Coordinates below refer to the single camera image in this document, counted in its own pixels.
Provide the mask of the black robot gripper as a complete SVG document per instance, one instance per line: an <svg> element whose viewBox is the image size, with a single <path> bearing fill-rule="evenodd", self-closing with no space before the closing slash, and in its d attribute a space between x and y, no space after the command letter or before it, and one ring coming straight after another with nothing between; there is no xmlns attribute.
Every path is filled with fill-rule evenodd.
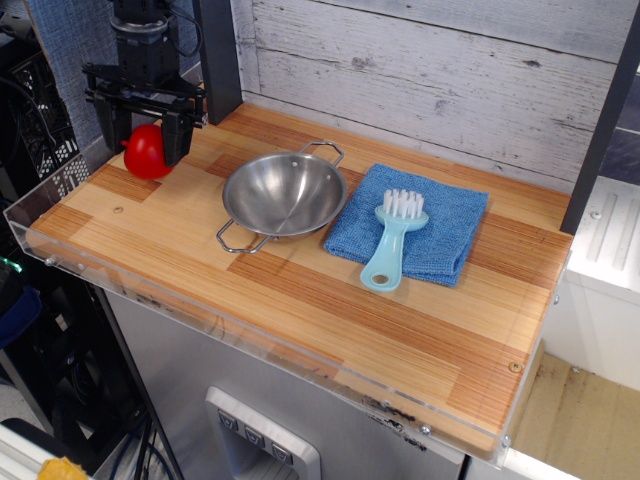
<svg viewBox="0 0 640 480"><path fill-rule="evenodd" d="M179 53L171 37L117 36L118 63L85 63L86 99L96 109L107 148L118 154L132 132L132 114L162 118L167 167L190 152L194 126L207 123L205 92L180 75Z"/></svg>

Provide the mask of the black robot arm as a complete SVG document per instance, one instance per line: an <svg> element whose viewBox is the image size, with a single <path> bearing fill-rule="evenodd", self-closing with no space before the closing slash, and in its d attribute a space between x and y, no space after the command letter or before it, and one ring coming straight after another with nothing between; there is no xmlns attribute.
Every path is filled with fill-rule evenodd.
<svg viewBox="0 0 640 480"><path fill-rule="evenodd" d="M110 24L118 63L82 66L106 146L125 149L134 114L159 119L165 164L174 167L189 153L193 129L207 123L205 90L180 74L180 59L201 49L201 27L173 1L115 1Z"/></svg>

